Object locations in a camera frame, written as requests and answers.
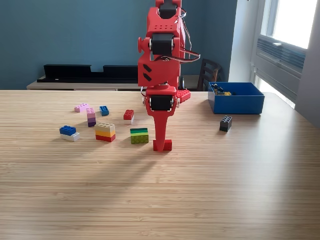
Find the blue plastic bin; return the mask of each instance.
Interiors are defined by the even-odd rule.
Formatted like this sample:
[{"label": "blue plastic bin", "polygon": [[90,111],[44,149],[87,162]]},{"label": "blue plastic bin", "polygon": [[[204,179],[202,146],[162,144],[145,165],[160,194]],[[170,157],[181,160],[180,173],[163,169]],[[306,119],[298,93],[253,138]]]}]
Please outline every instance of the blue plastic bin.
[{"label": "blue plastic bin", "polygon": [[[216,95],[211,84],[236,95]],[[210,82],[208,100],[214,114],[261,114],[265,96],[251,82]]]}]

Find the white lego brick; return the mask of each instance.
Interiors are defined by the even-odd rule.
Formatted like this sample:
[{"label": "white lego brick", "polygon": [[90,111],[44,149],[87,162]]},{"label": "white lego brick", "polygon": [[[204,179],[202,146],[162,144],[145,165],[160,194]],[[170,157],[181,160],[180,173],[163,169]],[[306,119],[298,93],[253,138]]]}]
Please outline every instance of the white lego brick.
[{"label": "white lego brick", "polygon": [[123,121],[124,121],[124,124],[131,125],[134,123],[134,119],[135,119],[135,116],[133,116],[131,120],[123,120]]},{"label": "white lego brick", "polygon": [[76,132],[75,134],[73,134],[71,136],[60,134],[60,136],[61,136],[62,139],[75,142],[80,138],[80,133]]}]

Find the wire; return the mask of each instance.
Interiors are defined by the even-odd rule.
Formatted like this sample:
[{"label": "wire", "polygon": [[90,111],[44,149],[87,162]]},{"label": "wire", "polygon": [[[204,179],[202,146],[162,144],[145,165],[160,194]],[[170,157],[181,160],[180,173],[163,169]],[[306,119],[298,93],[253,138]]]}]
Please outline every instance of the wire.
[{"label": "wire", "polygon": [[144,90],[144,86],[141,87],[140,93],[141,93],[142,96],[146,97],[146,95],[144,95],[144,94],[142,93],[143,90]]},{"label": "wire", "polygon": [[193,63],[193,62],[198,61],[200,59],[201,55],[199,53],[189,51],[189,50],[185,49],[184,47],[181,47],[181,48],[182,48],[180,50],[181,52],[184,52],[184,53],[196,56],[196,57],[187,59],[187,58],[181,58],[181,57],[176,57],[176,56],[162,55],[162,56],[158,56],[154,61],[159,61],[159,60],[169,61],[171,59],[171,60],[175,60],[180,63],[186,64],[186,63]]},{"label": "wire", "polygon": [[184,17],[187,15],[187,11],[184,10],[183,8],[181,8],[181,10],[184,11],[184,14],[179,15],[179,17],[181,17],[181,19],[182,19],[183,27],[184,27],[186,35],[188,36],[188,41],[189,41],[189,44],[190,44],[190,49],[189,50],[191,51],[192,50],[191,37],[190,37],[190,33],[188,31],[188,28],[187,28],[186,21],[184,20]]}]

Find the blue wall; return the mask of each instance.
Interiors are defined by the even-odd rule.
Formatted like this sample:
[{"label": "blue wall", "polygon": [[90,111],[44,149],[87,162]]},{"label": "blue wall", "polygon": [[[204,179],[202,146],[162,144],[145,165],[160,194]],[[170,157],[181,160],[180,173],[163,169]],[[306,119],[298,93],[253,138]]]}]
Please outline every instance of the blue wall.
[{"label": "blue wall", "polygon": [[222,66],[222,80],[228,81],[237,0],[207,0],[205,9],[206,31],[203,57],[219,63]]},{"label": "blue wall", "polygon": [[[192,49],[221,62],[226,72],[236,2],[182,2]],[[155,0],[1,0],[0,89],[26,89],[44,74],[45,64],[91,64],[93,71],[108,64],[136,65],[137,40],[146,35],[154,5]],[[198,75],[200,66],[200,61],[184,64],[182,74]]]}]

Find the lego brick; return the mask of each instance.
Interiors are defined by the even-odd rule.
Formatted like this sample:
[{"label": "lego brick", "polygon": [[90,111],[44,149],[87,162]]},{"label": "lego brick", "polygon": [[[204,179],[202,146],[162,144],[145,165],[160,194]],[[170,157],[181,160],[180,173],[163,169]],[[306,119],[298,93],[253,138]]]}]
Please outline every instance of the lego brick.
[{"label": "lego brick", "polygon": [[131,120],[135,115],[135,112],[133,110],[127,110],[125,111],[123,115],[123,120]]},{"label": "lego brick", "polygon": [[94,110],[93,108],[87,108],[87,109],[86,109],[86,117],[87,117],[88,119],[96,118],[95,110]]},{"label": "lego brick", "polygon": [[131,137],[135,136],[149,136],[148,132],[137,132],[137,133],[131,133]]},{"label": "lego brick", "polygon": [[133,117],[131,120],[123,120],[123,121],[124,121],[124,124],[126,125],[132,125],[134,123],[134,119],[135,117]]},{"label": "lego brick", "polygon": [[131,144],[147,144],[149,143],[149,136],[131,136]]},{"label": "lego brick", "polygon": [[60,134],[71,136],[76,133],[76,128],[73,126],[63,126],[60,128]]},{"label": "lego brick", "polygon": [[116,131],[113,131],[113,132],[97,131],[97,130],[95,131],[95,135],[108,137],[108,138],[111,138],[115,134],[116,134]]},{"label": "lego brick", "polygon": [[220,127],[228,128],[228,130],[232,126],[232,117],[231,116],[224,116],[220,122]]},{"label": "lego brick", "polygon": [[148,132],[148,128],[131,128],[130,129],[130,133],[147,133]]},{"label": "lego brick", "polygon": [[80,133],[76,132],[75,134],[72,134],[71,136],[60,134],[60,136],[64,140],[75,142],[80,138]]},{"label": "lego brick", "polygon": [[113,135],[112,137],[95,135],[95,139],[112,143],[116,139],[116,135]]},{"label": "lego brick", "polygon": [[[153,140],[153,151],[158,151],[156,140]],[[172,140],[164,140],[163,151],[172,151]]]},{"label": "lego brick", "polygon": [[96,122],[96,118],[88,118],[88,123],[95,123]]},{"label": "lego brick", "polygon": [[80,112],[83,112],[85,111],[86,109],[90,108],[89,104],[87,103],[82,103],[78,106],[75,106],[74,107],[74,111],[77,112],[77,113],[80,113]]},{"label": "lego brick", "polygon": [[191,98],[191,92],[187,89],[185,90],[177,90],[176,91],[176,97],[180,99],[180,103],[183,103],[187,101],[189,98]]},{"label": "lego brick", "polygon": [[88,127],[89,128],[92,128],[96,125],[97,123],[94,121],[94,122],[88,122]]},{"label": "lego brick", "polygon": [[223,131],[223,132],[228,132],[229,129],[230,129],[230,128],[221,126],[219,130],[220,130],[220,131]]},{"label": "lego brick", "polygon": [[113,131],[116,130],[116,127],[114,124],[112,123],[101,123],[101,122],[97,122],[96,125],[94,126],[94,129],[96,131],[100,131],[100,132],[108,132],[108,133],[112,133]]},{"label": "lego brick", "polygon": [[102,116],[108,116],[109,109],[107,108],[107,106],[100,106],[100,113]]}]

